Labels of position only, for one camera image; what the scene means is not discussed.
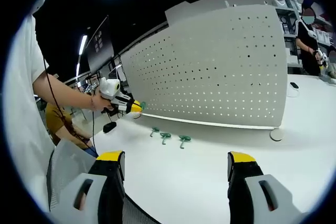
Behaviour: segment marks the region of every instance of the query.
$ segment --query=perforated panel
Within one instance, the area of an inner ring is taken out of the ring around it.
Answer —
[[[279,126],[286,100],[285,43],[274,7],[249,5],[186,19],[121,57],[145,113]]]

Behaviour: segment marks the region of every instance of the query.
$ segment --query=person in yellow shirt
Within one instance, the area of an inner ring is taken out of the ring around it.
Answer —
[[[92,136],[73,124],[71,115],[63,108],[61,108],[61,110],[64,120],[62,119],[62,115],[57,106],[48,103],[46,107],[47,128],[49,129],[53,143],[57,145],[62,138],[65,138],[72,141],[88,154],[97,157],[96,150],[90,141]]]

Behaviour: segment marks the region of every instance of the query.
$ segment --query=white t-shirt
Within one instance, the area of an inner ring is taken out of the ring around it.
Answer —
[[[7,144],[17,171],[38,206],[49,211],[46,174],[55,146],[43,125],[33,92],[33,82],[44,70],[35,19],[30,15],[16,33],[9,53],[3,116]]]

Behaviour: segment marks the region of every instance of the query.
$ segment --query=green object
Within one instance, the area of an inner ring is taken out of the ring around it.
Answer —
[[[190,142],[191,141],[191,137],[189,137],[189,136],[180,135],[179,138],[180,138],[180,141],[182,141],[182,143],[180,145],[181,149],[184,149],[184,147],[183,147],[184,142]]]
[[[142,110],[144,110],[147,107],[146,102],[140,103],[140,107],[142,108]]]
[[[160,131],[160,129],[159,128],[157,128],[157,127],[152,127],[152,133],[149,135],[150,137],[153,137],[153,133],[154,132],[159,132]]]
[[[160,135],[162,136],[162,144],[165,145],[165,139],[166,138],[170,138],[171,134],[170,133],[160,133]]]

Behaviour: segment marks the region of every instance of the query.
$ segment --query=white table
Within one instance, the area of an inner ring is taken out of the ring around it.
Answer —
[[[125,191],[163,224],[229,223],[227,153],[253,156],[264,174],[272,174],[293,194],[302,212],[311,210],[326,190],[336,164],[336,86],[316,77],[289,75],[299,86],[287,98],[274,142],[269,130],[245,130],[180,123],[129,114],[117,127],[95,137],[98,153],[125,151]],[[151,127],[172,134],[161,144]],[[192,137],[179,148],[178,135]]]

